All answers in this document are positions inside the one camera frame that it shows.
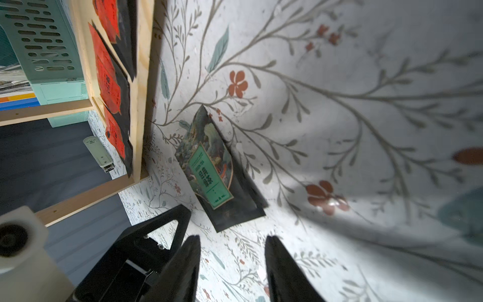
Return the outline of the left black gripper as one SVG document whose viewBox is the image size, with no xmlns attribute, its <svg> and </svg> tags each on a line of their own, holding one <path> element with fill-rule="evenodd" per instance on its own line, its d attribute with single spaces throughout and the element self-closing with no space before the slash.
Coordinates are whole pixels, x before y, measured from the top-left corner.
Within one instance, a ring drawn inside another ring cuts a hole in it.
<svg viewBox="0 0 483 302">
<path fill-rule="evenodd" d="M 181 247 L 190 219 L 179 205 L 127 228 L 67 301 L 142 301 Z"/>
</svg>

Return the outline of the red tea bag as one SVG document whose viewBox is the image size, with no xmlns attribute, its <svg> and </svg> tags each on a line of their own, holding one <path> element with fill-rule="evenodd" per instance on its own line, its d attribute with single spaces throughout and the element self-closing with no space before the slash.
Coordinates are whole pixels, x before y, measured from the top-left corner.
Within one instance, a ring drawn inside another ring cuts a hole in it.
<svg viewBox="0 0 483 302">
<path fill-rule="evenodd" d="M 98 30 L 89 24 L 101 97 L 124 133 L 130 133 L 130 86 L 125 73 L 106 47 Z"/>
<path fill-rule="evenodd" d="M 137 74 L 137 1 L 94 0 L 94 11 L 131 79 Z"/>
<path fill-rule="evenodd" d="M 121 130 L 108 108 L 104 108 L 104 117 L 106 119 L 106 137 L 121 157 L 127 169 L 127 175 L 131 177 L 133 174 L 133 149 L 128 135 Z"/>
</svg>

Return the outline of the green tea bag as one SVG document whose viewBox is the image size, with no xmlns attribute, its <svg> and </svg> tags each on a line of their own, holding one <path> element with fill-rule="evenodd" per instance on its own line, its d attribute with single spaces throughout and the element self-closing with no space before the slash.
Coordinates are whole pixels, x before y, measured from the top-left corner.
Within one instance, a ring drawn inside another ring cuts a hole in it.
<svg viewBox="0 0 483 302">
<path fill-rule="evenodd" d="M 188 125 L 175 156 L 217 232 L 265 216 L 267 202 L 233 159 L 204 106 Z"/>
</svg>

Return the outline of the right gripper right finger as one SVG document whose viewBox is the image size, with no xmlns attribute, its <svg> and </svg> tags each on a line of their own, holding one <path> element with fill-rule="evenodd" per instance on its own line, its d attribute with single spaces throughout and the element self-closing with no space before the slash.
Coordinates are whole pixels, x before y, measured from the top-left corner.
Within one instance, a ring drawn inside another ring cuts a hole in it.
<svg viewBox="0 0 483 302">
<path fill-rule="evenodd" d="M 277 236 L 266 238 L 265 263 L 271 301 L 325 301 Z"/>
</svg>

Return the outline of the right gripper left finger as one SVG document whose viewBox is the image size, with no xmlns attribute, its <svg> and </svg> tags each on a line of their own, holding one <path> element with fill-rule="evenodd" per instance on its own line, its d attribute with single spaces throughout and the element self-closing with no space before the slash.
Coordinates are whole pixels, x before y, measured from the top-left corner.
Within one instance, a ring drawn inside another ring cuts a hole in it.
<svg viewBox="0 0 483 302">
<path fill-rule="evenodd" d="M 191 235 L 167 263 L 142 301 L 195 301 L 200 258 L 200 237 Z"/>
</svg>

